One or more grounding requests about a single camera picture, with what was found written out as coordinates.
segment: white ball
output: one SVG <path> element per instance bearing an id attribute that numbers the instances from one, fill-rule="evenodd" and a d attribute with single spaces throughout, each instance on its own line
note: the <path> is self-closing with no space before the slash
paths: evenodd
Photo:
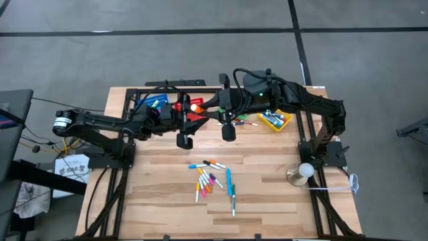
<path id="1" fill-rule="evenodd" d="M 302 177 L 309 178 L 313 176 L 314 172 L 314 167 L 309 163 L 302 163 L 299 166 L 299 174 L 302 175 Z"/>

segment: blue marker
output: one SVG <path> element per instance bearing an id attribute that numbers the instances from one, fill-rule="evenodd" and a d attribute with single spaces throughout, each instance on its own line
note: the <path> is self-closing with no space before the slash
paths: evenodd
<path id="1" fill-rule="evenodd" d="M 195 169 L 198 167 L 206 167 L 207 164 L 193 164 L 193 165 L 189 165 L 189 169 Z"/>
<path id="2" fill-rule="evenodd" d="M 226 169 L 226 174 L 227 174 L 227 194 L 232 196 L 232 179 L 230 176 L 229 168 Z"/>
<path id="3" fill-rule="evenodd" d="M 275 125 L 275 126 L 277 126 L 277 127 L 281 127 L 281 124 L 278 122 L 278 121 L 276 121 L 276 120 L 274 120 L 273 118 L 271 118 L 271 117 L 268 117 L 268 116 L 266 116 L 266 115 L 264 115 L 264 114 L 261 114 L 262 115 L 262 117 L 263 118 L 265 118 L 267 121 L 269 121 L 270 123 L 272 123 L 273 125 Z"/>

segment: red object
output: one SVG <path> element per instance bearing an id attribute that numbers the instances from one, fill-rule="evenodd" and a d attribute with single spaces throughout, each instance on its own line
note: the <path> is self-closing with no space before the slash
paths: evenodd
<path id="1" fill-rule="evenodd" d="M 190 104 L 197 104 L 197 105 L 203 104 L 203 98 L 191 99 Z M 175 103 L 174 108 L 178 111 L 181 111 L 181 103 Z M 187 118 L 189 118 L 191 121 L 197 121 L 197 120 L 200 120 L 204 117 L 195 115 L 193 113 L 189 113 L 189 114 L 187 114 Z"/>

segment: white cable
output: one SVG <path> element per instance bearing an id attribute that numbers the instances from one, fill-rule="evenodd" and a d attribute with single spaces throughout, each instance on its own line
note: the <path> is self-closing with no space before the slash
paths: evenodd
<path id="1" fill-rule="evenodd" d="M 350 174 L 349 187 L 303 187 L 303 188 L 308 190 L 328 190 L 328 191 L 351 190 L 354 194 L 356 194 L 358 192 L 358 189 L 360 188 L 360 184 L 358 183 L 358 176 L 356 174 Z"/>

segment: black bracket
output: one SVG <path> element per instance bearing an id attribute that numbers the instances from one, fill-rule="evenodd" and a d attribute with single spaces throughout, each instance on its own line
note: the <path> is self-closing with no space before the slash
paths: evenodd
<path id="1" fill-rule="evenodd" d="M 85 154 L 89 157 L 88 168 L 90 169 L 130 169 L 134 165 L 135 143 L 131 143 L 124 150 L 124 156 L 120 159 L 113 159 L 104 153 L 104 150 L 97 146 L 91 146 L 81 151 L 76 151 L 77 154 Z"/>
<path id="2" fill-rule="evenodd" d="M 346 158 L 344 152 L 349 147 L 343 148 L 340 141 L 330 141 L 327 145 L 328 158 L 323 163 L 314 163 L 316 160 L 312 158 L 312 149 L 309 141 L 299 142 L 300 160 L 302 163 L 311 163 L 314 167 L 323 165 L 325 167 L 346 167 Z"/>

